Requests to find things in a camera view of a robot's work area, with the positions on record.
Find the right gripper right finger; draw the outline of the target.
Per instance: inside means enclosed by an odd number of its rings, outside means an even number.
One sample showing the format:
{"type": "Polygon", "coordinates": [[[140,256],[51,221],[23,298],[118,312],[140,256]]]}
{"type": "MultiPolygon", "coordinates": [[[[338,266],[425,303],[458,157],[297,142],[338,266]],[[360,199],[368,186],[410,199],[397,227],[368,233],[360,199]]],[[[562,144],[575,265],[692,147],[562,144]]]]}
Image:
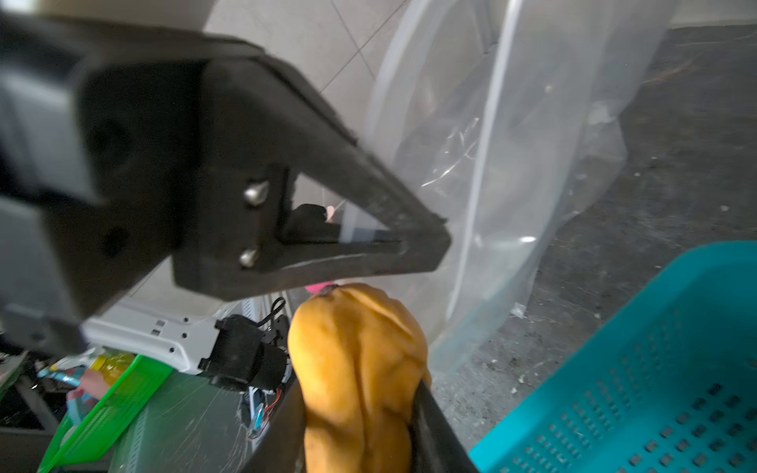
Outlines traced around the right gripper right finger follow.
{"type": "Polygon", "coordinates": [[[410,436],[413,473],[479,472],[425,382],[414,397],[410,436]]]}

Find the potato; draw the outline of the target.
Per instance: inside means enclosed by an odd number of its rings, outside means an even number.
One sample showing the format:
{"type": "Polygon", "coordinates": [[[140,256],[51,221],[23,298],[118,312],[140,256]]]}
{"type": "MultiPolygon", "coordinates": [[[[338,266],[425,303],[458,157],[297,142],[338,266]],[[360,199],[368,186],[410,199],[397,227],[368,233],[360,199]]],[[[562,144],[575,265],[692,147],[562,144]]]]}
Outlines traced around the potato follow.
{"type": "Polygon", "coordinates": [[[405,305],[367,284],[329,286],[297,309],[288,348],[307,471],[410,471],[414,397],[432,379],[425,334],[405,305]]]}

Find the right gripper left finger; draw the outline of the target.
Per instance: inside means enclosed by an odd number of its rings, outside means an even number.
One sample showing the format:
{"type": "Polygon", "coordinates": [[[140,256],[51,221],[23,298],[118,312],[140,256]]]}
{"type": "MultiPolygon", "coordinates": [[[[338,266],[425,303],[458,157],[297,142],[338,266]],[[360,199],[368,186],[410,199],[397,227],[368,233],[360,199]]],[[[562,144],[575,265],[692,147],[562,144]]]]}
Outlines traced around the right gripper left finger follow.
{"type": "Polygon", "coordinates": [[[240,472],[305,472],[306,410],[299,380],[293,378],[250,459],[240,472]]]}

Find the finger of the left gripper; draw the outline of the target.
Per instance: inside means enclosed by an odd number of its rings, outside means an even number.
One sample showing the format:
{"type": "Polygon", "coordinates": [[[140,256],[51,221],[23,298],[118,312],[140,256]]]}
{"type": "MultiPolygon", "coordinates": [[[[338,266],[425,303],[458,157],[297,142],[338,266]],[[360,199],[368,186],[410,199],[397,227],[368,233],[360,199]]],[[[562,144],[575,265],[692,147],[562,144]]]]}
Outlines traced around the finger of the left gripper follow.
{"type": "Polygon", "coordinates": [[[179,287],[234,301],[343,278],[436,270],[451,245],[444,220],[359,148],[335,110],[290,64],[264,56],[204,68],[200,154],[189,181],[179,287]],[[366,242],[283,242],[300,175],[380,224],[366,242]]]}
{"type": "Polygon", "coordinates": [[[278,237],[283,242],[331,242],[327,210],[317,204],[302,204],[283,220],[278,237]]]}

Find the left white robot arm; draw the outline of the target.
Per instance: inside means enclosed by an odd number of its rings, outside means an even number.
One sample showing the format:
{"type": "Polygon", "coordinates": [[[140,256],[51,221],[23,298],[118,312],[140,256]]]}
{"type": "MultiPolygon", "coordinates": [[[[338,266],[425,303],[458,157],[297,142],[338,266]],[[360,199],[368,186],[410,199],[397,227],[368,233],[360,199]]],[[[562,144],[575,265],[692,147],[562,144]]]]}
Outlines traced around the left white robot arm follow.
{"type": "Polygon", "coordinates": [[[1,326],[54,356],[101,345],[227,389],[285,354],[239,315],[170,319],[122,294],[163,260],[222,301],[431,272],[444,220],[292,65],[232,37],[1,17],[1,326]]]}

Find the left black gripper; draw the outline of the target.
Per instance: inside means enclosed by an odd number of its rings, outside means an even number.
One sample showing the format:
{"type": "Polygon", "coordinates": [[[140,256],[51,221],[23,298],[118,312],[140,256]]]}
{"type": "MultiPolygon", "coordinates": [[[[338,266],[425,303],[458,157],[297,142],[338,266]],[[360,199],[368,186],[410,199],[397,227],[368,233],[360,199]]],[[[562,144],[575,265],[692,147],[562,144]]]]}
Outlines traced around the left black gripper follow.
{"type": "Polygon", "coordinates": [[[175,251],[207,37],[1,16],[1,329],[47,355],[175,251]]]}

